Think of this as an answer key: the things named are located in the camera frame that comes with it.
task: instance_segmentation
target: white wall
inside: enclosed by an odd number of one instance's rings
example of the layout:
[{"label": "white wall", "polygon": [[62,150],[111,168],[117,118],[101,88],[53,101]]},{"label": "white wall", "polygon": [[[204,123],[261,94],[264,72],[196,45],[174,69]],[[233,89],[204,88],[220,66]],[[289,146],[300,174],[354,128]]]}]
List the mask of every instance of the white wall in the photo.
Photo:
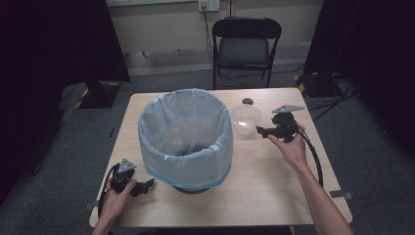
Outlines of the white wall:
[{"label": "white wall", "polygon": [[[205,19],[198,12],[196,1],[153,5],[141,5],[139,1],[131,4],[132,0],[108,1],[124,53],[206,48]],[[234,0],[233,13],[237,17],[268,17],[276,20],[283,29],[277,50],[286,51],[288,57],[290,51],[297,51],[303,57],[308,52],[322,1]],[[111,7],[116,2],[130,6]],[[214,22],[227,16],[229,4],[222,0],[220,12],[207,13],[209,29]]]}]

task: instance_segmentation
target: black chair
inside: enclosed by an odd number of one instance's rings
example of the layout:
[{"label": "black chair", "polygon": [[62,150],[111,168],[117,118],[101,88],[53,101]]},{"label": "black chair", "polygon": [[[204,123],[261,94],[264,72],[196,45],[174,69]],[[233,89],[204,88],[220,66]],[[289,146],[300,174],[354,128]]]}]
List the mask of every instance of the black chair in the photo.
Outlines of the black chair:
[{"label": "black chair", "polygon": [[[272,74],[275,49],[281,26],[269,18],[224,18],[212,28],[213,89],[216,89],[216,70],[220,69],[268,71],[266,87]],[[220,38],[219,48],[216,37]],[[269,50],[268,39],[272,42]]]}]

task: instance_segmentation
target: black cable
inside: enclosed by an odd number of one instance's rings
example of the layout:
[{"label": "black cable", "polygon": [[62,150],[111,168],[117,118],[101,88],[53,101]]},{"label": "black cable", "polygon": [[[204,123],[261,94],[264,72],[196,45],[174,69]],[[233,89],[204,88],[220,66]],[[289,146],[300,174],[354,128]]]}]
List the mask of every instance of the black cable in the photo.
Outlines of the black cable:
[{"label": "black cable", "polygon": [[322,188],[324,188],[323,171],[321,169],[320,159],[318,158],[317,152],[315,151],[314,146],[312,146],[311,141],[309,140],[308,136],[306,136],[304,129],[301,126],[299,126],[299,125],[298,125],[298,127],[304,133],[301,133],[300,131],[297,130],[297,134],[299,134],[302,137],[302,139],[304,139],[305,143],[307,143],[308,148],[311,151],[312,157],[314,158],[315,165],[317,167],[318,183],[321,185]]},{"label": "black cable", "polygon": [[101,191],[100,201],[99,201],[99,203],[98,203],[98,217],[100,217],[100,216],[101,216],[101,212],[102,212],[102,210],[103,210],[103,205],[104,205],[105,195],[107,194],[107,192],[105,191],[105,188],[107,187],[107,183],[108,183],[108,180],[110,179],[110,175],[111,175],[111,173],[113,172],[113,170],[114,170],[116,167],[119,167],[119,164],[115,164],[115,165],[113,165],[113,167],[111,167],[111,169],[110,169],[110,171],[108,172],[107,177],[106,177],[106,179],[105,179],[105,183],[104,183],[104,185],[103,185],[103,189],[102,189],[102,191]]}]

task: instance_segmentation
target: person's right hand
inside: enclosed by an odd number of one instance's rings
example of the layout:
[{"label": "person's right hand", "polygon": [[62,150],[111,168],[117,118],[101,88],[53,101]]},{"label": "person's right hand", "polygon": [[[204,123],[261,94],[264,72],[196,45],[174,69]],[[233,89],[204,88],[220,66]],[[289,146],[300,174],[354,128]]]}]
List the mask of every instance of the person's right hand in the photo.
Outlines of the person's right hand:
[{"label": "person's right hand", "polygon": [[[299,131],[303,133],[304,127],[299,123],[297,123],[297,125],[299,126]],[[305,142],[299,134],[296,134],[296,137],[289,143],[284,143],[274,135],[268,135],[268,139],[280,149],[284,158],[293,169],[304,166],[308,167],[307,159],[305,157]]]}]

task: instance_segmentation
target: hand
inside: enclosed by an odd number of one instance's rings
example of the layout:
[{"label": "hand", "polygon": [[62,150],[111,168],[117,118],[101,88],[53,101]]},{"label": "hand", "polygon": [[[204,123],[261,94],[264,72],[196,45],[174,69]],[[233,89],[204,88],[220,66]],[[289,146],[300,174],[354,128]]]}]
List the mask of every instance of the hand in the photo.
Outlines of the hand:
[{"label": "hand", "polygon": [[117,193],[111,188],[111,181],[106,185],[106,196],[104,199],[103,209],[101,211],[101,217],[95,225],[93,235],[107,235],[110,232],[111,227],[115,220],[119,217],[122,210],[125,206],[125,201],[127,200],[128,194],[134,188],[137,180],[131,179],[127,185],[125,185],[124,190],[121,193]]},{"label": "hand", "polygon": [[[297,125],[299,126],[299,131],[303,133],[304,127],[299,123]],[[305,142],[299,134],[296,134],[296,137],[289,143],[284,143],[274,135],[268,135],[268,139],[280,149],[284,158],[293,169],[308,167],[305,157]]]},{"label": "hand", "polygon": [[108,219],[111,222],[114,222],[119,215],[121,214],[124,206],[125,201],[127,200],[128,194],[134,188],[137,180],[131,179],[127,185],[125,186],[124,190],[119,194],[111,188],[111,181],[113,179],[110,178],[106,185],[106,196],[104,199],[104,205],[101,212],[101,218]]}]

